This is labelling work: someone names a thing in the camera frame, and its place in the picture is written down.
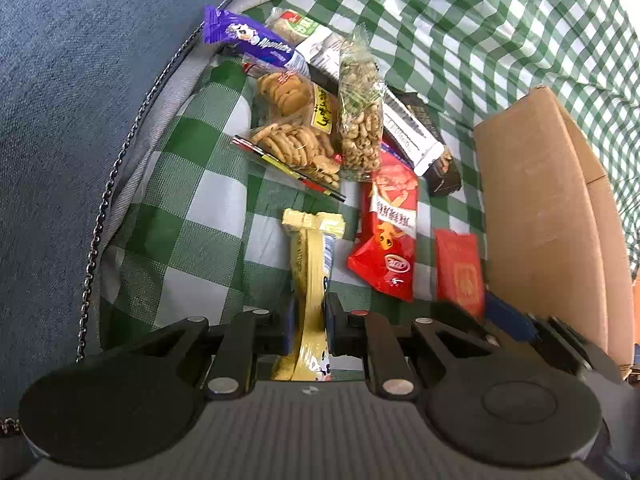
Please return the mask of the red snack bag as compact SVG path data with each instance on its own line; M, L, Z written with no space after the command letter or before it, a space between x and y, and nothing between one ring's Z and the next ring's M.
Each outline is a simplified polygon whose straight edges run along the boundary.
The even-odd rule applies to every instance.
M360 229L347 267L382 294L413 300L419 182L393 153L361 185Z

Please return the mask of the grey fabric bag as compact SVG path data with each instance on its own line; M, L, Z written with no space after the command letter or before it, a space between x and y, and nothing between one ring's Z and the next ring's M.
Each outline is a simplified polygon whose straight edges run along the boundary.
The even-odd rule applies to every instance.
M288 290L282 212L335 204L232 143L250 128L254 95L239 62L198 35L154 82L104 185L81 350L113 348L188 316L229 322Z

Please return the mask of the rice cracker pack green label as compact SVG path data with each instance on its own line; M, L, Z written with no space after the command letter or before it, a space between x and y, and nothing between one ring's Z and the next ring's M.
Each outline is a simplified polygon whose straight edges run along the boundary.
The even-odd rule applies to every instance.
M273 8L266 26L291 46L297 47L309 38L320 24L291 9Z

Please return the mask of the cardboard box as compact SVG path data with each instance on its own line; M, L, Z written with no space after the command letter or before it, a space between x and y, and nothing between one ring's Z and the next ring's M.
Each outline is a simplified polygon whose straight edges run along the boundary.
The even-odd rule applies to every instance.
M555 316L618 365L634 360L634 298L611 183L548 87L474 129L490 290Z

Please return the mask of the small red packet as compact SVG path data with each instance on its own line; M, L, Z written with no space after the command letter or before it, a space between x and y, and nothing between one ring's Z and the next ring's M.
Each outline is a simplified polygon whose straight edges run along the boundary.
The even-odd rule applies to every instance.
M485 315L485 285L477 238L445 229L435 230L436 295L454 302L473 318Z

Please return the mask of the clear bag of nuts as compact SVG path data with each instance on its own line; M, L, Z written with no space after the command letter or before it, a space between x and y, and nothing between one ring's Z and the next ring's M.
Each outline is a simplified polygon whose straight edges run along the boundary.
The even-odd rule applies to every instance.
M383 137L384 81L370 49L363 24L343 41L340 49L340 148L349 180L370 181L380 166Z

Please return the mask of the green checkered cloth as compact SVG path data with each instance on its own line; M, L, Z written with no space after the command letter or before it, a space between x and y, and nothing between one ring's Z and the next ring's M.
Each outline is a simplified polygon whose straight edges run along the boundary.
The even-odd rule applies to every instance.
M426 103L461 171L446 197L419 197L416 306L435 290L432 232L482 235L485 213L473 127L538 84L551 88L585 133L613 182L629 262L639 262L639 37L620 0L280 0L280 6L347 34L366 26L386 82ZM358 188L331 211L346 222L330 289L347 309L393 323L410 306L347 269L359 220Z

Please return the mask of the dark brown chocolate bar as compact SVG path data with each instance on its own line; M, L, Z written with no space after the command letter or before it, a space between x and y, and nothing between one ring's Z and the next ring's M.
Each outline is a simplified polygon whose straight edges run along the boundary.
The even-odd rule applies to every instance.
M392 90L394 96L416 116L434 138L444 146L444 151L423 175L427 183L428 194L432 197L444 197L460 190L462 182L457 164L454 162L450 149L442 140L438 128L431 121L427 105L418 97L416 92Z

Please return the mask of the silver white snack wrapper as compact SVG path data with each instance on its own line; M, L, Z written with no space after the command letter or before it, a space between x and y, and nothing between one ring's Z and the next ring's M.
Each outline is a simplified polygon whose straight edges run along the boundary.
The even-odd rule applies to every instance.
M344 43L341 35L320 27L297 46L312 66L314 78L329 81L332 90L337 89L338 61ZM390 143L413 171L423 176L445 154L445 144L389 88L383 86L383 90L383 124Z

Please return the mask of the clear bag of cookies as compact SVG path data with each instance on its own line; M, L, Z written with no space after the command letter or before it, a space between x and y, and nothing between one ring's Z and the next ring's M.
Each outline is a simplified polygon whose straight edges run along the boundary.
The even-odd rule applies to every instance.
M255 104L256 127L232 143L343 203L341 163L332 143L334 96L302 75L273 70L257 77Z

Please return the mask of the yellow snack bar wrapper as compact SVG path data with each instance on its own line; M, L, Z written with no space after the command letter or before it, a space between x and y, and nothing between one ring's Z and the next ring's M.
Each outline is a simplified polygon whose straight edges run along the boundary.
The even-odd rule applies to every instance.
M291 268L298 324L292 350L277 360L271 378L288 382L325 382L331 378L328 336L322 302L329 288L335 243L344 236L341 214L285 209L282 226L291 237Z

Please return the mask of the purple snack bar wrapper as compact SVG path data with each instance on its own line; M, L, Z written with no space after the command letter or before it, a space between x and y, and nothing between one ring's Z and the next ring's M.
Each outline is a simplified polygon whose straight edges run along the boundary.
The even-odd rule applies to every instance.
M222 44L240 55L309 76L305 58L292 44L243 14L206 6L202 37L204 44Z

